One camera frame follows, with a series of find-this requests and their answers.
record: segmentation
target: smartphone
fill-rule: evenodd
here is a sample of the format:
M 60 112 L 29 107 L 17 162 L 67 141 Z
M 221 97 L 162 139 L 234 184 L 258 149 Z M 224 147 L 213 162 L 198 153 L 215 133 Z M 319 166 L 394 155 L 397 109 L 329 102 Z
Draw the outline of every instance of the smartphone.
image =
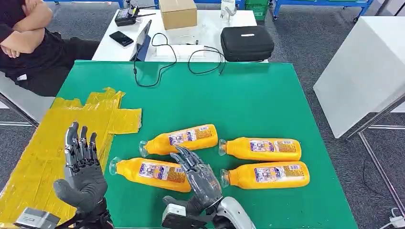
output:
M 134 42 L 133 39 L 129 38 L 127 35 L 121 33 L 120 31 L 111 34 L 110 37 L 124 47 Z

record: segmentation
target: robot finger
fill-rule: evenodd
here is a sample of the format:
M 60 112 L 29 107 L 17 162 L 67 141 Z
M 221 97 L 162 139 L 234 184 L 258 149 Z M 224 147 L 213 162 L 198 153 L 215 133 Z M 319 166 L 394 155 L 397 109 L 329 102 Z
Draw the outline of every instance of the robot finger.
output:
M 97 137 L 97 134 L 95 132 L 93 132 L 90 136 L 89 152 L 90 152 L 91 158 L 95 162 L 95 165 L 98 166 L 100 164 L 100 162 L 98 161 L 98 158 L 97 158 L 96 137 Z
M 79 171 L 77 164 L 77 129 L 74 128 L 74 125 L 67 129 L 65 134 L 65 159 L 66 159 L 66 168 L 69 168 L 72 174 Z
M 69 127 L 66 131 L 65 135 L 65 158 L 66 164 L 68 166 L 73 166 L 77 163 L 75 151 L 73 150 L 74 142 L 73 142 L 73 128 Z
M 73 122 L 72 123 L 72 129 L 74 130 L 73 139 L 78 139 L 79 135 L 77 135 L 77 130 L 79 129 L 79 123 L 78 122 Z
M 77 160 L 79 164 L 81 164 L 83 159 L 85 158 L 85 151 L 87 150 L 86 132 L 87 127 L 83 126 L 82 130 L 80 131 L 80 139 L 78 139 L 79 152 L 77 152 Z
M 191 169 L 190 166 L 187 164 L 187 162 L 185 162 L 183 160 L 183 158 L 181 156 L 179 156 L 178 154 L 170 153 L 170 156 L 173 157 L 174 160 L 176 160 L 177 163 L 180 164 L 181 168 L 183 169 L 183 171 L 185 173 L 187 173 Z
M 87 134 L 87 126 L 83 126 L 82 131 L 80 131 L 80 142 L 79 142 L 80 151 L 83 154 L 83 159 L 89 160 L 89 159 L 91 159 L 91 156 L 90 156 L 90 151 L 89 151 L 88 144 L 87 144 L 86 134 Z
M 190 151 L 191 156 L 194 158 L 194 161 L 197 162 L 197 164 L 205 164 L 204 161 L 193 151 Z
M 182 146 L 176 146 L 176 149 L 179 151 L 179 154 L 184 157 L 185 161 L 188 163 L 188 165 L 192 168 L 196 164 L 194 161 L 194 158 L 192 157 L 190 151 Z

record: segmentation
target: robotic hand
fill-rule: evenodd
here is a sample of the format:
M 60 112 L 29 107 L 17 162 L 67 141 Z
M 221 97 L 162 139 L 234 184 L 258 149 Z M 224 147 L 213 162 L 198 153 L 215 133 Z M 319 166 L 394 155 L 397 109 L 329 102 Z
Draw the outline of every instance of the robotic hand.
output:
M 186 173 L 194 195 L 188 201 L 165 196 L 167 205 L 162 226 L 171 229 L 199 229 L 212 221 L 216 229 L 256 229 L 255 225 L 232 197 L 223 197 L 222 189 L 213 170 L 194 152 L 176 146 L 178 154 L 171 153 Z
M 49 212 L 26 208 L 15 225 L 30 229 L 62 229 L 75 224 L 74 229 L 113 229 L 104 194 L 107 182 L 97 159 L 96 133 L 92 133 L 87 144 L 87 127 L 83 126 L 80 138 L 79 123 L 74 122 L 65 135 L 65 179 L 54 182 L 53 189 L 58 198 L 77 209 L 75 216 L 56 226 L 60 220 Z

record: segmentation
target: green tabletop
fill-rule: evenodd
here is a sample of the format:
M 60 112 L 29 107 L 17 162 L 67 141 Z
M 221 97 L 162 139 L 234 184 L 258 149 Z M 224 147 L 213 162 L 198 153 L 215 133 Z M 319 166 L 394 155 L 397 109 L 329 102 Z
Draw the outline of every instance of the green tabletop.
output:
M 152 83 L 167 63 L 139 62 L 138 77 Z M 203 71 L 215 63 L 192 63 Z M 76 62 L 58 96 L 85 102 L 90 92 L 105 87 L 124 91 L 121 108 L 142 108 L 142 127 L 137 134 L 117 135 L 109 161 L 139 157 L 138 144 L 161 133 L 203 124 L 214 124 L 220 138 L 279 137 L 300 141 L 310 183 L 286 189 L 223 189 L 236 198 L 258 229 L 357 228 L 305 95 L 291 64 L 227 63 L 224 72 L 194 75 L 187 63 L 167 69 L 156 88 L 135 84 L 130 62 Z M 215 174 L 257 163 L 219 156 L 218 148 L 196 150 Z M 148 158 L 172 161 L 169 156 Z M 107 203 L 116 227 L 159 228 L 165 209 L 162 198 L 186 200 L 190 193 L 150 187 L 105 173 Z

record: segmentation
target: yellow tape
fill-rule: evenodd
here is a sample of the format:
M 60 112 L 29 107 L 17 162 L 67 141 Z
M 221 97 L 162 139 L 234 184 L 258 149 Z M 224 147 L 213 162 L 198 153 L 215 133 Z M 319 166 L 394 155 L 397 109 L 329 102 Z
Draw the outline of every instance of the yellow tape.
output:
M 97 154 L 103 169 L 113 134 L 138 132 L 141 109 L 119 109 L 124 93 L 104 90 L 91 93 L 84 106 L 78 99 L 55 99 L 0 194 L 0 227 L 13 228 L 12 223 L 26 207 L 51 212 L 61 222 L 74 215 L 75 208 L 60 201 L 53 191 L 53 182 L 64 177 L 64 135 L 73 121 L 88 127 L 87 138 L 97 132 Z

